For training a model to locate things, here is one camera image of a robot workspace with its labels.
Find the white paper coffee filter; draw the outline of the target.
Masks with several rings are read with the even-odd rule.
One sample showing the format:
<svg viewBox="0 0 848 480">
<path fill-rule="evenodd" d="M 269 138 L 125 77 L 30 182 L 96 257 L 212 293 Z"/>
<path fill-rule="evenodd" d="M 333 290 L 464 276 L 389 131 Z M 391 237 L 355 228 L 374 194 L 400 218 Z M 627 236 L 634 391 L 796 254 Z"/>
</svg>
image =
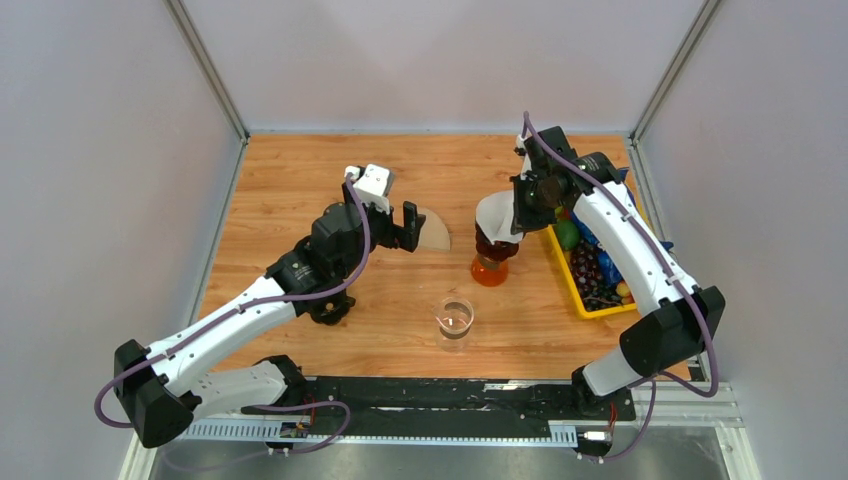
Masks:
<svg viewBox="0 0 848 480">
<path fill-rule="evenodd" d="M 475 222 L 490 244 L 506 242 L 519 244 L 525 234 L 512 232 L 514 220 L 514 194 L 505 190 L 481 199 L 476 207 Z"/>
</svg>

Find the brown plastic coffee dripper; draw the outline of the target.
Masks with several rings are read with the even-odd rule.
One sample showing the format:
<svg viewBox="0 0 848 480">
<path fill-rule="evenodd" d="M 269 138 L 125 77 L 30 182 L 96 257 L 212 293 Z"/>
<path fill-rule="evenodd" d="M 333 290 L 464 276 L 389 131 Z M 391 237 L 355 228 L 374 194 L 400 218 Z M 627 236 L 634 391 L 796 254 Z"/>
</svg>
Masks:
<svg viewBox="0 0 848 480">
<path fill-rule="evenodd" d="M 475 225 L 475 242 L 477 254 L 492 262 L 507 261 L 519 251 L 518 243 L 490 241 L 479 224 Z"/>
</svg>

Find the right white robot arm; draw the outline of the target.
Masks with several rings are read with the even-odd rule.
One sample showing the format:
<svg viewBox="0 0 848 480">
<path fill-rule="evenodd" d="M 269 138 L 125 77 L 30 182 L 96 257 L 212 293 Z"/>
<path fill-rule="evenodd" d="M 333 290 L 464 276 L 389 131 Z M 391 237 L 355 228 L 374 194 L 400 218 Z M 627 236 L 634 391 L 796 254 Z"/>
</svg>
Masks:
<svg viewBox="0 0 848 480">
<path fill-rule="evenodd" d="M 578 156 L 561 128 L 536 130 L 526 121 L 516 139 L 525 157 L 512 177 L 513 234 L 554 224 L 563 207 L 587 225 L 609 254 L 641 315 L 618 346 L 576 373 L 571 403 L 596 417 L 611 394 L 663 373 L 697 354 L 713 355 L 726 306 L 717 287 L 701 287 L 667 252 L 641 217 L 618 170 L 602 153 Z"/>
</svg>

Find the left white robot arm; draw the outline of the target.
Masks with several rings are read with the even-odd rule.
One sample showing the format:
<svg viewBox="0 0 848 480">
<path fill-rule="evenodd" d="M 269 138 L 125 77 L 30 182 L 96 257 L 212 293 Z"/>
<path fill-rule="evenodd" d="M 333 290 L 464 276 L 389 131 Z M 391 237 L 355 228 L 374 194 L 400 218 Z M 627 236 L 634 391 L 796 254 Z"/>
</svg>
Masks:
<svg viewBox="0 0 848 480">
<path fill-rule="evenodd" d="M 355 306 L 347 288 L 362 273 L 376 247 L 414 252 L 424 214 L 403 204 L 403 222 L 392 212 L 352 201 L 328 206 L 310 235 L 270 265 L 245 291 L 192 326 L 144 346 L 130 339 L 114 352 L 114 380 L 106 387 L 146 448 L 163 446 L 196 420 L 228 410 L 274 406 L 297 412 L 306 381 L 286 355 L 261 359 L 249 368 L 212 373 L 212 368 L 265 332 L 308 315 L 335 325 Z"/>
</svg>

